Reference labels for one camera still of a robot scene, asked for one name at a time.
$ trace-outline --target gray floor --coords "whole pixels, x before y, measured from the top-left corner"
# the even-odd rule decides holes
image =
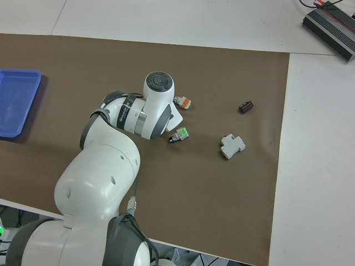
[[[5,228],[13,228],[13,227],[21,227],[25,224],[37,221],[38,219],[42,219],[45,217],[40,217],[38,214],[25,212],[18,209],[0,206],[0,218],[3,223],[3,227]],[[172,259],[174,254],[174,247],[169,245],[163,245],[156,243],[155,246],[158,249],[159,257],[165,259]],[[183,259],[180,261],[178,266],[190,266],[193,261],[200,255],[200,253],[191,252],[188,250],[183,250],[184,256]],[[227,266],[248,266],[247,264],[241,264],[229,261]]]

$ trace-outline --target connector with orange part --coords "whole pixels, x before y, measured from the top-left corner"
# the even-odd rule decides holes
[[[178,106],[184,109],[188,109],[191,104],[191,100],[184,96],[175,96],[173,102],[176,103]]]

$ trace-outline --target blue container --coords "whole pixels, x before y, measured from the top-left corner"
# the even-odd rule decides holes
[[[21,133],[40,77],[39,70],[0,69],[0,137]]]

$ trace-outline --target black circular cap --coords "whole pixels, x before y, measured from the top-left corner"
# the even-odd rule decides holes
[[[159,93],[168,91],[173,86],[173,79],[164,72],[152,72],[146,77],[149,88]]]

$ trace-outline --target black band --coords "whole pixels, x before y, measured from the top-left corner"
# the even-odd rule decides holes
[[[120,109],[120,113],[118,114],[117,118],[117,127],[119,129],[124,130],[124,124],[126,123],[126,119],[129,113],[129,110],[131,109],[133,102],[137,98],[136,95],[130,94],[126,97],[125,101],[123,102],[123,105]]]

